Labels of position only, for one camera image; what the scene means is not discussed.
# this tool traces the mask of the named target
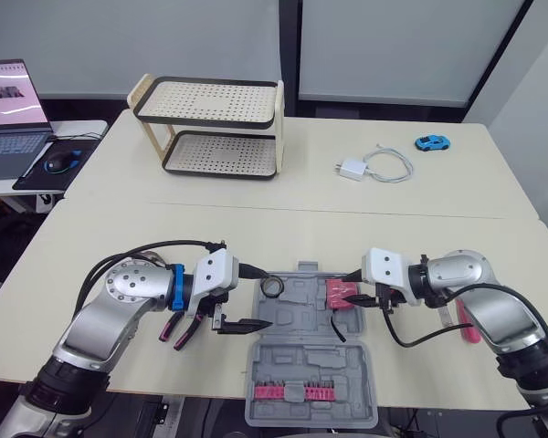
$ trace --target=gray plastic case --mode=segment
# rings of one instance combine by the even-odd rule
[[[284,282],[278,298],[265,297],[257,282],[253,318],[271,321],[248,358],[246,422],[255,427],[367,429],[377,425],[372,362],[356,340],[364,330],[360,308],[335,312],[326,308],[327,278],[316,262],[299,262],[296,272],[277,272]],[[257,381],[285,381],[285,400],[254,400]],[[333,381],[335,401],[304,401],[303,382]]]

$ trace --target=laptop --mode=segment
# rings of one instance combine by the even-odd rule
[[[53,130],[22,59],[0,61],[0,180],[18,178]]]

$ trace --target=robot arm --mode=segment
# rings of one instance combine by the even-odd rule
[[[157,266],[139,258],[113,266],[101,292],[73,319],[28,391],[16,400],[0,426],[0,438],[76,436],[146,312],[178,308],[190,316],[203,312],[213,317],[217,309],[212,329],[219,333],[249,333],[269,325],[253,319],[226,322],[221,304],[238,277],[239,262],[223,248],[199,260],[192,275],[184,274],[182,266]]]
[[[399,303],[419,306],[421,300],[439,308],[468,287],[458,299],[497,355],[501,375],[516,380],[531,406],[548,403],[548,331],[522,301],[503,291],[483,255],[458,250],[434,260],[423,255],[420,264],[413,264],[398,253],[373,248],[362,259],[361,275],[356,271],[345,281],[349,280],[375,285],[377,297],[354,296],[348,301],[386,313]]]

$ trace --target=desk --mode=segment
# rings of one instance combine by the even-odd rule
[[[52,121],[51,128],[53,129],[53,133],[59,137],[64,137],[68,135],[80,135],[88,132],[94,132],[103,136],[108,129],[108,124],[104,120]],[[40,158],[51,144],[52,143],[47,143],[41,153],[37,155],[37,158]],[[23,196],[26,194],[63,193],[60,190],[14,190],[12,186],[15,182],[16,179],[0,180],[0,196]]]
[[[351,272],[371,246],[415,260],[421,253],[437,257],[471,248],[486,255],[500,282],[524,294],[548,322],[548,230],[539,221],[142,206],[114,200],[94,207],[63,200],[0,291],[0,379],[35,377],[69,323],[83,277],[97,261],[137,245],[179,238],[225,239],[240,261],[267,270],[294,270],[299,260],[317,260],[320,270]],[[161,248],[159,253],[172,263],[185,263],[188,270],[205,254],[182,247]],[[370,287],[364,286],[363,292],[371,292]],[[253,293],[253,282],[240,280],[225,305],[227,317],[248,318]],[[467,344],[455,332],[402,349],[390,338],[379,311],[369,309],[365,315],[361,340],[371,353],[381,405],[525,406],[514,381],[498,374],[484,342]],[[220,336],[205,320],[185,349],[175,352],[157,340],[167,318],[168,312],[142,318],[136,338],[111,374],[110,389],[243,397],[248,349],[259,334]],[[399,308],[394,322],[403,339],[441,327],[437,312],[425,307]],[[173,339],[186,325],[177,328]]]
[[[449,151],[418,151],[416,138],[448,136]],[[137,119],[125,110],[93,158],[68,188],[76,199],[241,206],[280,210],[424,214],[537,219],[487,130],[476,124],[295,119],[284,121],[284,164],[270,181],[174,175],[165,172]],[[334,165],[363,157],[377,142],[395,147],[415,165],[398,184],[339,177]],[[399,174],[390,156],[374,166]]]

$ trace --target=black ring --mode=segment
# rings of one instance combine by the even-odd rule
[[[264,290],[264,285],[266,285],[268,282],[274,282],[278,284],[278,293],[269,294]],[[259,280],[259,289],[262,291],[262,294],[264,294],[266,298],[278,298],[280,294],[284,292],[284,282],[279,276],[267,276],[266,278],[262,278],[261,280]]]

